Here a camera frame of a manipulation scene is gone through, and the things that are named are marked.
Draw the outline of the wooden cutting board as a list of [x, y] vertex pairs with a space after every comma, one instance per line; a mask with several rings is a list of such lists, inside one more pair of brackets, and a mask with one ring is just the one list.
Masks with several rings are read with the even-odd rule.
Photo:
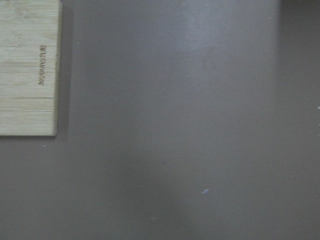
[[55, 136], [62, 8], [59, 0], [0, 3], [0, 134]]

